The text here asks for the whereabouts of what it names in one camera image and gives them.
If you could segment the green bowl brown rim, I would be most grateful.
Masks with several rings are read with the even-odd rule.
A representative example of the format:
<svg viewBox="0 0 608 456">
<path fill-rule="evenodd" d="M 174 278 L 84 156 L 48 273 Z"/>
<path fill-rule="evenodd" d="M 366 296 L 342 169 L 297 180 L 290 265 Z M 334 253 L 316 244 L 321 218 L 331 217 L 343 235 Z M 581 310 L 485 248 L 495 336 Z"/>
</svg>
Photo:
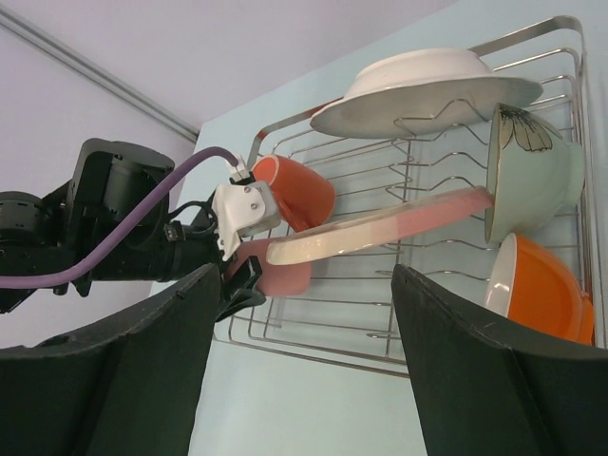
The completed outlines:
<svg viewBox="0 0 608 456">
<path fill-rule="evenodd" d="M 510 233 L 542 227 L 580 200 L 585 158 L 543 118 L 497 104 L 490 127 L 486 188 L 493 206 L 484 213 L 484 238 L 500 243 Z"/>
</svg>

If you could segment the left aluminium frame post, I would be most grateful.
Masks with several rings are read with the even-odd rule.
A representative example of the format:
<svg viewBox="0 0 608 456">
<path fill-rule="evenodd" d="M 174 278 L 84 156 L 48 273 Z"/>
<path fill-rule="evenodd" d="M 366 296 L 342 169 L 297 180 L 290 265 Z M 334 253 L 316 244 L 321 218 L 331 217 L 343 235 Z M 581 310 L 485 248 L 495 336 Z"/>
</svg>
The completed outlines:
<svg viewBox="0 0 608 456">
<path fill-rule="evenodd" d="M 1 5 L 1 28 L 173 133 L 197 141 L 198 128 L 5 5 Z"/>
</svg>

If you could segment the large white grey-rimmed plate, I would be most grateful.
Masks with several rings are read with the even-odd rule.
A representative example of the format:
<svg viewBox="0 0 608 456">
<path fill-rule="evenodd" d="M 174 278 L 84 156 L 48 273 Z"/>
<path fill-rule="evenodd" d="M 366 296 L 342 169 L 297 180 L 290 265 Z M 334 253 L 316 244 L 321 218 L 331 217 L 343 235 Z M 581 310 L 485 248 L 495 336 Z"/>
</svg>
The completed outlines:
<svg viewBox="0 0 608 456">
<path fill-rule="evenodd" d="M 362 69 L 338 101 L 312 115 L 318 133 L 351 139 L 406 139 L 491 119 L 495 105 L 527 107 L 540 83 L 501 75 L 475 52 L 439 47 L 409 51 Z"/>
</svg>

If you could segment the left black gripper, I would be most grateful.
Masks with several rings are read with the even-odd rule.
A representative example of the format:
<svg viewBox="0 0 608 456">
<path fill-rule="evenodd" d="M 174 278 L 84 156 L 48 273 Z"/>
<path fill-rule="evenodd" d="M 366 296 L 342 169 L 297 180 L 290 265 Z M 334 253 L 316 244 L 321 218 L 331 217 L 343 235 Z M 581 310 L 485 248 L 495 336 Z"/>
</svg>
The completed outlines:
<svg viewBox="0 0 608 456">
<path fill-rule="evenodd" d="M 209 200 L 195 202 L 200 223 L 183 226 L 169 209 L 170 190 L 198 164 L 227 158 L 212 147 L 181 166 L 130 142 L 89 139 L 72 178 L 40 201 L 40 285 L 86 296 L 93 281 L 169 281 L 200 265 L 223 263 Z M 248 256 L 221 280 L 216 322 L 265 303 L 262 267 Z"/>
</svg>

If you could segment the beige and pink floral plate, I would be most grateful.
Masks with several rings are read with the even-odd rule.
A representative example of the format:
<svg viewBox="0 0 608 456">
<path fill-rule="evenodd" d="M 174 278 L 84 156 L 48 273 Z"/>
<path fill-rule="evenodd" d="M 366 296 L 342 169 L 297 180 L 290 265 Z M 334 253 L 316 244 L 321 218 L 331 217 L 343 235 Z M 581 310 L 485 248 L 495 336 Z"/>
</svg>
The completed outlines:
<svg viewBox="0 0 608 456">
<path fill-rule="evenodd" d="M 492 205 L 482 186 L 452 190 L 275 240 L 266 259 L 282 266 L 357 252 L 458 222 Z"/>
</svg>

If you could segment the metal wire dish rack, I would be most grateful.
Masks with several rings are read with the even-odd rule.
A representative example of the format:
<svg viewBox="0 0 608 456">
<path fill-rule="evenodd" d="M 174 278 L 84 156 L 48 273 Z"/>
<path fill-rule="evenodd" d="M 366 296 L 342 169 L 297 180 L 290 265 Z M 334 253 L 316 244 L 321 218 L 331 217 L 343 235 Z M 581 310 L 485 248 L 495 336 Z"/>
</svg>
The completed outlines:
<svg viewBox="0 0 608 456">
<path fill-rule="evenodd" d="M 602 346 L 603 297 L 579 19 L 475 47 L 451 43 L 334 67 L 338 93 L 255 135 L 247 162 L 282 221 L 254 242 L 259 306 L 215 339 L 404 377 L 391 276 L 432 282 L 545 333 Z"/>
</svg>

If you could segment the white and orange bowl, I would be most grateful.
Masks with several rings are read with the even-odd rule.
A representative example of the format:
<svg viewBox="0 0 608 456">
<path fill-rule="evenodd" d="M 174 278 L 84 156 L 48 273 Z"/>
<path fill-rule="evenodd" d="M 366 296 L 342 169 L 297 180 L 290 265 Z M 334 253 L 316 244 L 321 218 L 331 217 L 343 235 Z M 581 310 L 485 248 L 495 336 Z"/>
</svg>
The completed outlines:
<svg viewBox="0 0 608 456">
<path fill-rule="evenodd" d="M 484 307 L 527 328 L 590 346 L 592 300 L 557 256 L 527 237 L 510 234 L 496 256 Z"/>
</svg>

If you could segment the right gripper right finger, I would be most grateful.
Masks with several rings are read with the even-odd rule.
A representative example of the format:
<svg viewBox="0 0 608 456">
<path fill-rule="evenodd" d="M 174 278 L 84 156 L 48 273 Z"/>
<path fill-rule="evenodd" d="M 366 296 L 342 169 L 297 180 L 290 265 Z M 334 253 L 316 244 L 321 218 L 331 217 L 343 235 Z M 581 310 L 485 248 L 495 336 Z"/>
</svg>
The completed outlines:
<svg viewBox="0 0 608 456">
<path fill-rule="evenodd" d="M 428 454 L 606 453 L 606 350 L 528 329 L 405 265 L 391 294 Z"/>
</svg>

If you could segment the orange mug white inside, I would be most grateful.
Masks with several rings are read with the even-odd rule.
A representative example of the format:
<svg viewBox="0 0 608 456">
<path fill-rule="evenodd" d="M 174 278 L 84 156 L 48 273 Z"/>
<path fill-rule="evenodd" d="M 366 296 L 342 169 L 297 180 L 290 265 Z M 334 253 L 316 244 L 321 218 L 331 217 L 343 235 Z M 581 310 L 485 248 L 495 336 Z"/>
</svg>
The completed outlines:
<svg viewBox="0 0 608 456">
<path fill-rule="evenodd" d="M 269 155 L 256 162 L 253 174 L 257 181 L 269 184 L 281 216 L 295 232 L 318 227 L 332 215 L 333 185 L 304 164 Z"/>
</svg>

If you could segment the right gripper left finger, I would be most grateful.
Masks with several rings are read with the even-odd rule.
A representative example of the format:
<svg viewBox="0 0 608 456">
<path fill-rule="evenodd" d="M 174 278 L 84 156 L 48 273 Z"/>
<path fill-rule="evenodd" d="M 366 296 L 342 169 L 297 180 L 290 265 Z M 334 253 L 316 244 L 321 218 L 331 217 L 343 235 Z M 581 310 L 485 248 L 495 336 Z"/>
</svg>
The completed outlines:
<svg viewBox="0 0 608 456">
<path fill-rule="evenodd" d="M 2 453 L 186 454 L 219 298 L 205 265 L 95 323 L 2 350 Z"/>
</svg>

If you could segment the pink plastic cup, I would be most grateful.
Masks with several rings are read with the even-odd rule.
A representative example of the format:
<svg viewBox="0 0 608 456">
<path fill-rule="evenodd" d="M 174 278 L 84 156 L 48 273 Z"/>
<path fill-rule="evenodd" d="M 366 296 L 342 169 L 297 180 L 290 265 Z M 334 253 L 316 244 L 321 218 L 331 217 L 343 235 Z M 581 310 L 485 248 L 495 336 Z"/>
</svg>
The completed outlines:
<svg viewBox="0 0 608 456">
<path fill-rule="evenodd" d="M 224 273 L 225 279 L 231 278 L 245 259 L 251 256 L 258 258 L 262 275 L 255 289 L 269 297 L 302 295 L 310 286 L 312 264 L 272 265 L 266 260 L 266 253 L 273 238 L 263 238 L 242 242 L 236 251 L 236 261 Z"/>
</svg>

